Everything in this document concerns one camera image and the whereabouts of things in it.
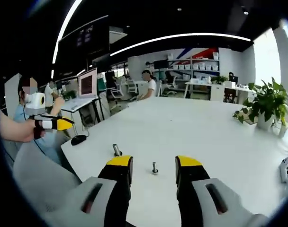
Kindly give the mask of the person's left hand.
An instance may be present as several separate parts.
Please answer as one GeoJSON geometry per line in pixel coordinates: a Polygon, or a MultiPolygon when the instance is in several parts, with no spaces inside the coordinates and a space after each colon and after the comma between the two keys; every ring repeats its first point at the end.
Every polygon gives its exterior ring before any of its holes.
{"type": "Polygon", "coordinates": [[[45,130],[42,127],[42,121],[28,119],[23,122],[14,122],[15,129],[13,140],[20,142],[30,142],[33,139],[39,139],[45,136],[45,130]]]}

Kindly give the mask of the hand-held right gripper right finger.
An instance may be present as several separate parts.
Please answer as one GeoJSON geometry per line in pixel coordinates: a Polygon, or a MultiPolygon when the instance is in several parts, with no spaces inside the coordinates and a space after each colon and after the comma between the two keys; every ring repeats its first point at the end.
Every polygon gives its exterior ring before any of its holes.
{"type": "Polygon", "coordinates": [[[211,178],[194,158],[176,156],[177,200],[183,227],[264,227],[267,217],[253,214],[241,197],[211,178]]]}

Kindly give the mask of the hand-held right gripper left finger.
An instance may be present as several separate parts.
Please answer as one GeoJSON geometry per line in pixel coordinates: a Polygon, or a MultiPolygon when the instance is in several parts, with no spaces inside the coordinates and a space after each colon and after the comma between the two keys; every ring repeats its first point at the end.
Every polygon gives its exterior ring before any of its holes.
{"type": "Polygon", "coordinates": [[[63,204],[45,215],[50,227],[124,227],[131,199],[133,157],[109,160],[98,177],[70,190],[63,204]]]}

